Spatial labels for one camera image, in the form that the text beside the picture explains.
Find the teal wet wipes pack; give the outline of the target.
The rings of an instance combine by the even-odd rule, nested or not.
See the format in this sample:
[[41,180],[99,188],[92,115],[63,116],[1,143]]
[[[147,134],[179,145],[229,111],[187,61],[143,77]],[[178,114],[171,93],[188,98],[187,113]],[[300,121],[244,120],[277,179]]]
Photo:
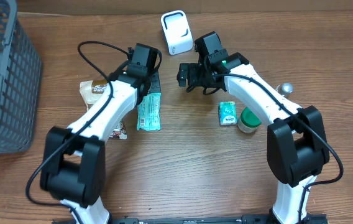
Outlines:
[[137,107],[137,130],[159,131],[161,93],[149,93]]

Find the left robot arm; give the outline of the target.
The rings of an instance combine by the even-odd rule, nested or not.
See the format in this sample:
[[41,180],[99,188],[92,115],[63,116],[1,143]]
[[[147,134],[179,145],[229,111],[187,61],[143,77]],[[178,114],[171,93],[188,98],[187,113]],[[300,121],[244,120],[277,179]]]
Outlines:
[[73,223],[112,222],[101,200],[106,142],[122,118],[148,95],[162,62],[161,51],[144,44],[136,44],[125,55],[127,60],[114,72],[102,74],[106,89],[99,100],[66,129],[54,126],[48,132],[43,161],[25,188],[29,197],[30,186],[39,177],[40,188],[69,209]]

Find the brown snack pouch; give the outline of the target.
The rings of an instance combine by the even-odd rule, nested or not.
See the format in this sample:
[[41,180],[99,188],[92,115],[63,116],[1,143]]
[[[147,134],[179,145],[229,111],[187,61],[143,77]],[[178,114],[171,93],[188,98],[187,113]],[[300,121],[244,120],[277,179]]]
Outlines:
[[[80,83],[80,95],[86,105],[87,111],[99,100],[106,89],[106,85],[106,80],[89,80]],[[127,131],[122,120],[115,127],[110,138],[127,139]]]

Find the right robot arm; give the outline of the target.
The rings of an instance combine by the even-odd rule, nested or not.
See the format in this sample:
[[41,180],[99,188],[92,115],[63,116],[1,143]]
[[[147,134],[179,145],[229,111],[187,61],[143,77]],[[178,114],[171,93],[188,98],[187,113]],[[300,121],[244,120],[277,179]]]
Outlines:
[[306,211],[310,185],[329,162],[320,112],[302,108],[266,83],[240,53],[228,54],[210,32],[194,42],[196,63],[180,64],[177,80],[191,91],[222,89],[243,102],[267,128],[267,162],[278,180],[277,199],[268,215],[244,215],[243,223],[327,223]]

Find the small teal tissue pack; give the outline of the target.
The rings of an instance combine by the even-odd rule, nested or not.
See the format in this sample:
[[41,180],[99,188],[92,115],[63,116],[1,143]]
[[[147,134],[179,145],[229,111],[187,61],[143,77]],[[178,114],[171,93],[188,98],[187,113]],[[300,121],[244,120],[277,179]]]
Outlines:
[[221,126],[237,124],[236,104],[234,101],[219,103],[219,123]]

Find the green lid seasoning jar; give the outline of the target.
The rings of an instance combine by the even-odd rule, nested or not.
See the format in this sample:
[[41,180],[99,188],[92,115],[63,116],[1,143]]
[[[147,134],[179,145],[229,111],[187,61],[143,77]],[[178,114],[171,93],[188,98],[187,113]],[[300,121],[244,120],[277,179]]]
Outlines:
[[244,108],[238,117],[237,126],[244,133],[253,133],[262,124],[256,115],[248,108]]

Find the yellow oil bottle grey cap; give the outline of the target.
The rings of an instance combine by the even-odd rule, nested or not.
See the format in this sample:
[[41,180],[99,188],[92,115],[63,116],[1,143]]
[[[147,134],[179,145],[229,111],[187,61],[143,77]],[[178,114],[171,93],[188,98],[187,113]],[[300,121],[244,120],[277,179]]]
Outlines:
[[289,96],[293,93],[293,90],[293,85],[288,82],[278,85],[276,87],[276,91],[285,98],[289,98]]

